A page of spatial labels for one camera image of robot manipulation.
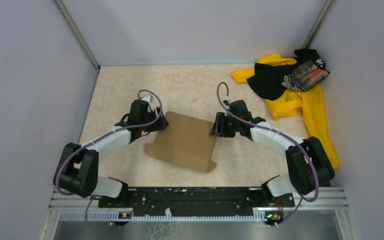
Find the brown cardboard box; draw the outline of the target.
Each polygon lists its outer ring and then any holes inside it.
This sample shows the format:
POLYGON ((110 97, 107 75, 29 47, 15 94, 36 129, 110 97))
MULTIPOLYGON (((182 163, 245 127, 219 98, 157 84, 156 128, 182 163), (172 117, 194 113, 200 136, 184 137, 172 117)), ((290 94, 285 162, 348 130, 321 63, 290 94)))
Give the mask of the brown cardboard box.
POLYGON ((156 135, 154 142, 144 145, 152 158, 202 173, 213 171, 217 163, 212 160, 216 137, 210 135, 213 123, 168 111, 169 126, 156 135))

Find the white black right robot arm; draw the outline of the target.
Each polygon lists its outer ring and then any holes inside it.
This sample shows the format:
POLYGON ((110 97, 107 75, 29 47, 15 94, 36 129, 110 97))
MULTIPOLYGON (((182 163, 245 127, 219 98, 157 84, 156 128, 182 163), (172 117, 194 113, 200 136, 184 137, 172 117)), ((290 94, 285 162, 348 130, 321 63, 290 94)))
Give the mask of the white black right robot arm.
POLYGON ((243 100, 219 101, 224 109, 217 112, 210 135, 234 138, 237 134, 262 144, 286 160, 287 173, 262 184, 261 199, 275 206, 285 194, 318 195, 319 187, 335 177, 335 170, 317 137, 302 138, 275 128, 262 117, 253 117, 243 100))

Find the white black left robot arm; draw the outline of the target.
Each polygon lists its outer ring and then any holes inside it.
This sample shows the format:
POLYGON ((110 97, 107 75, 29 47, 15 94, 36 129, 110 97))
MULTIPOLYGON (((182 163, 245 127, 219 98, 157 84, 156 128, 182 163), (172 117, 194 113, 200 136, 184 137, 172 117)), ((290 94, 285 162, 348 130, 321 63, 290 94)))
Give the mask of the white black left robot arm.
POLYGON ((108 132, 82 144, 70 142, 64 146, 53 177, 55 190, 65 196, 109 197, 116 206, 126 206, 130 193, 123 189, 125 183, 99 176, 100 161, 137 139, 168 126, 161 105, 155 107, 144 98, 134 100, 129 113, 108 132))

